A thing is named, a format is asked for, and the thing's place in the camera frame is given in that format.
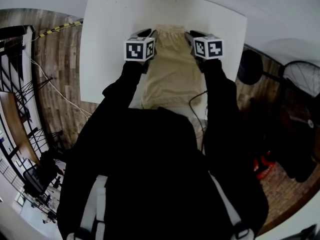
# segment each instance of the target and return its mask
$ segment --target person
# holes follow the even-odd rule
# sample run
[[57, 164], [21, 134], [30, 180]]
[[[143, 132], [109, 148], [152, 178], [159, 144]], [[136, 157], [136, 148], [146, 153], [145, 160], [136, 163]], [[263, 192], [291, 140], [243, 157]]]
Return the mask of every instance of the person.
[[205, 156], [187, 117], [162, 107], [129, 108], [145, 65], [124, 64], [69, 152], [57, 210], [63, 239], [78, 231], [98, 175], [108, 177], [104, 239], [230, 240], [235, 227], [211, 175], [257, 236], [269, 206], [254, 174], [236, 85], [220, 60], [201, 67], [208, 97]]

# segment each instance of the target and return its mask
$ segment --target beige fabric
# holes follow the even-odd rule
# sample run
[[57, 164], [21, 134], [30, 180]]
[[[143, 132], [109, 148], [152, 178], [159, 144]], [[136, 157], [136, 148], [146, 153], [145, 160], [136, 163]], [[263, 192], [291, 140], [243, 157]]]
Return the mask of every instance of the beige fabric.
[[[141, 97], [144, 109], [188, 107], [189, 101], [202, 92], [201, 72], [185, 39], [185, 28], [157, 25], [157, 55], [150, 62]], [[192, 101], [192, 106], [201, 97]]]

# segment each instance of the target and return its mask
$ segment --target white marker cube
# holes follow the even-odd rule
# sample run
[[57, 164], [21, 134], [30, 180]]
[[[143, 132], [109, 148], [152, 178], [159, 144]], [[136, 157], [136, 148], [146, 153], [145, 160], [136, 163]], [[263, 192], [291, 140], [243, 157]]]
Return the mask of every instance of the white marker cube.
[[132, 36], [124, 41], [124, 60], [145, 62], [155, 54], [155, 39], [153, 37]]
[[225, 55], [224, 41], [215, 36], [195, 37], [193, 47], [195, 56], [207, 60], [218, 59]]

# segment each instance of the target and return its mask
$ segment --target hazard stripe tape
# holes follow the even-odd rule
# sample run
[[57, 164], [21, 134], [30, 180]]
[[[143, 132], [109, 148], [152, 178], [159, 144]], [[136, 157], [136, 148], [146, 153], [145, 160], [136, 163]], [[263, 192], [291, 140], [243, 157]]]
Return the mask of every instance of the hazard stripe tape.
[[65, 23], [63, 25], [60, 26], [56, 26], [55, 28], [48, 30], [47, 32], [41, 33], [38, 38], [43, 38], [46, 35], [52, 34], [53, 32], [59, 32], [61, 30], [67, 29], [67, 28], [71, 28], [71, 27], [75, 27], [75, 26], [80, 26], [82, 25], [84, 22], [83, 21], [75, 21], [73, 23]]

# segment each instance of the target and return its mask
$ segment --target black and white pattern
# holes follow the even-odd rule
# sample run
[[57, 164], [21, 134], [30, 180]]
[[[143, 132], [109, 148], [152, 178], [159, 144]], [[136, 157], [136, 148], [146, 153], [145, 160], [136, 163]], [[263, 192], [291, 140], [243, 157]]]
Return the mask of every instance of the black and white pattern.
[[206, 52], [205, 52], [205, 43], [202, 41], [194, 41], [195, 47], [194, 47], [194, 53], [195, 55], [201, 55], [201, 56], [205, 56]]
[[154, 55], [154, 45], [155, 42], [151, 41], [146, 44], [145, 58], [148, 59]]
[[212, 41], [208, 42], [208, 56], [209, 57], [216, 57], [223, 55], [222, 49], [222, 41]]
[[127, 59], [143, 59], [144, 58], [144, 44], [143, 43], [127, 43], [126, 44], [126, 58]]
[[128, 41], [144, 41], [146, 40], [145, 37], [138, 37], [138, 36], [132, 36], [128, 39]]

